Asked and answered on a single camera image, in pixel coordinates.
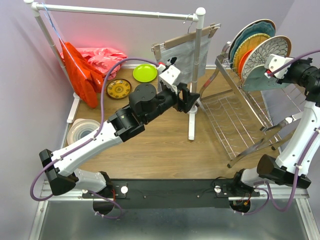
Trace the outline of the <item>brown rim floral plate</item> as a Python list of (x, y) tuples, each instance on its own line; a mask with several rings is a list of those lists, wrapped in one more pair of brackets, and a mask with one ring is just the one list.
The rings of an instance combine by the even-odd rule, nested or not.
[(292, 42), (284, 35), (268, 38), (259, 44), (247, 57), (241, 71), (241, 80), (245, 81), (254, 67), (264, 65), (271, 54), (288, 57), (291, 53)]

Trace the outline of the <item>light blue divided tray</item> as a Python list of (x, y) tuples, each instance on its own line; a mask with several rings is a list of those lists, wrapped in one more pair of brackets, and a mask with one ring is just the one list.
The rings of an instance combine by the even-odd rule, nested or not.
[(289, 83), (277, 83), (278, 79), (274, 77), (267, 77), (265, 75), (267, 69), (264, 65), (254, 67), (245, 79), (242, 90), (245, 92), (257, 92), (274, 89), (283, 89), (288, 87)]

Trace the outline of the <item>orange plastic plate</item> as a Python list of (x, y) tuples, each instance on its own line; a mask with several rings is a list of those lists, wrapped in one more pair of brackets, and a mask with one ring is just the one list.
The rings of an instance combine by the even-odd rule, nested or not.
[(243, 70), (244, 64), (245, 64), (248, 56), (251, 54), (252, 51), (253, 51), (253, 49), (248, 50), (248, 51), (242, 56), (242, 58), (240, 59), (240, 62), (239, 62), (238, 68), (237, 68), (237, 70), (238, 70), (237, 72), (238, 72), (238, 75), (239, 75), (240, 78), (242, 77), (242, 70)]

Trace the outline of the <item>woven bamboo plate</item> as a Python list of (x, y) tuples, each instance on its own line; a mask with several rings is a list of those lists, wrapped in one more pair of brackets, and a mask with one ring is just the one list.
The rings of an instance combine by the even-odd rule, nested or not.
[(237, 48), (234, 54), (234, 57), (232, 60), (232, 68), (237, 69), (240, 65), (241, 59), (249, 50), (255, 49), (259, 44), (263, 43), (269, 38), (271, 37), (266, 33), (256, 33), (246, 38), (240, 44), (240, 46)]

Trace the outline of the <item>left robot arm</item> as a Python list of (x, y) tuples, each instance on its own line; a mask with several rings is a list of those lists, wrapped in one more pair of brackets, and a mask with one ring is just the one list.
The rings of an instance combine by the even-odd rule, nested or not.
[(185, 83), (180, 83), (176, 92), (166, 86), (157, 92), (152, 84), (139, 84), (129, 94), (129, 104), (118, 109), (99, 128), (67, 147), (39, 153), (52, 194), (59, 196), (80, 189), (107, 197), (113, 185), (109, 176), (103, 171), (81, 170), (79, 166), (142, 133), (145, 125), (170, 108), (188, 113), (199, 97), (199, 93), (190, 92)]

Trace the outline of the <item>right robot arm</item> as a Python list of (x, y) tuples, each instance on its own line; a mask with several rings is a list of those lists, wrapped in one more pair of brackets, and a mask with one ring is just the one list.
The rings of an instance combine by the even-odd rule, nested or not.
[(286, 145), (277, 157), (264, 154), (257, 167), (242, 169), (234, 175), (230, 183), (230, 191), (234, 195), (241, 196), (247, 190), (252, 191), (258, 184), (284, 185), (293, 191), (307, 189), (311, 185), (307, 174), (320, 146), (320, 70), (311, 63), (312, 59), (303, 55), (291, 58), (271, 54), (264, 65), (255, 67), (246, 78), (248, 84), (258, 82), (259, 90), (298, 85), (304, 88), (305, 104), (301, 112), (287, 116), (276, 125), (262, 128), (265, 136), (230, 162), (234, 164), (256, 152), (283, 128), (298, 122), (296, 129), (273, 146), (276, 149)]

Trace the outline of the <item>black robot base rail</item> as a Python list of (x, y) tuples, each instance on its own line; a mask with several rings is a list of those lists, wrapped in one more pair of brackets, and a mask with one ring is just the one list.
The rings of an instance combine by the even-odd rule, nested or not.
[(260, 196), (231, 178), (113, 179), (98, 194), (115, 200), (123, 209), (229, 208), (232, 198)]

